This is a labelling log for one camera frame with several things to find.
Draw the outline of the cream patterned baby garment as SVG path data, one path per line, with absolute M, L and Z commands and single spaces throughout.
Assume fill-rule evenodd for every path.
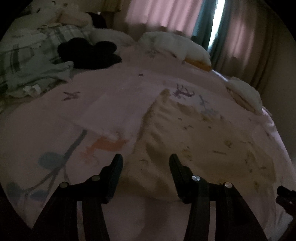
M 273 196 L 273 160 L 250 134 L 172 100 L 165 89 L 142 118 L 133 151 L 125 160 L 119 192 L 177 200 L 171 154 L 210 183 L 233 183 L 244 198 Z

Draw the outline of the black clothing pile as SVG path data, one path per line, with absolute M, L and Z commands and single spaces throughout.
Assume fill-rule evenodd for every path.
M 57 47 L 59 62 L 71 61 L 74 69 L 84 70 L 106 69 L 121 63 L 116 50 L 113 42 L 99 41 L 92 45 L 84 38 L 73 38 Z

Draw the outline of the pink printed bed sheet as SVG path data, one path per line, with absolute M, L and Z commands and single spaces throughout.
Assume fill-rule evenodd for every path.
M 32 227 L 58 185 L 82 183 L 100 173 L 115 154 L 132 153 L 142 118 L 157 96 L 251 135 L 272 158 L 273 196 L 244 198 L 268 240 L 278 240 L 291 220 L 276 204 L 276 189 L 295 188 L 295 171 L 273 119 L 236 103 L 223 78 L 159 54 L 129 48 L 125 60 L 75 75 L 43 96 L 1 115 L 1 185 L 13 208 Z M 103 207 L 111 240 L 182 240 L 190 206 L 116 190 Z

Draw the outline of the brown curtain right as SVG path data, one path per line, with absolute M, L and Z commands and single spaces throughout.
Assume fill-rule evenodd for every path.
M 277 15 L 265 1 L 226 1 L 210 51 L 213 69 L 263 93 L 275 63 L 279 29 Z

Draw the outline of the plaid green white blanket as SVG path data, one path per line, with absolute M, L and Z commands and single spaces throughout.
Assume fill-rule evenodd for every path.
M 67 81 L 73 62 L 62 62 L 57 49 L 73 38 L 89 39 L 90 30 L 62 25 L 39 30 L 20 30 L 1 42 L 1 94 L 26 86 L 46 89 L 57 80 Z

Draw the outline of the white fluffy duck plush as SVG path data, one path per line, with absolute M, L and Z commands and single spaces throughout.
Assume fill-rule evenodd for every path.
M 146 32 L 140 37 L 138 44 L 147 50 L 171 55 L 204 71 L 212 70 L 210 54 L 186 37 L 167 32 Z

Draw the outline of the teal curtain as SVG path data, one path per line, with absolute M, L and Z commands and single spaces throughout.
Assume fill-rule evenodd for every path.
M 221 51 L 231 19 L 233 1 L 202 1 L 191 40 L 204 49 L 210 56 Z

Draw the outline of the white pillow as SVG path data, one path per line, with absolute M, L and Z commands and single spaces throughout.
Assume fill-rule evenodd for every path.
M 113 42 L 118 47 L 129 47 L 136 41 L 128 34 L 113 29 L 93 29 L 89 34 L 93 44 L 101 41 Z

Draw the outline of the white pink plush toy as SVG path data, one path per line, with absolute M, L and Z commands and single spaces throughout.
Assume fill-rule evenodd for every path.
M 32 1 L 31 13 L 41 26 L 59 23 L 77 27 L 91 27 L 92 18 L 71 1 Z

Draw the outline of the pink curtain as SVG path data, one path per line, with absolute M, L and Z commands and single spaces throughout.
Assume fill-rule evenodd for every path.
M 201 0 L 131 1 L 125 31 L 135 39 L 156 31 L 191 37 L 202 3 Z

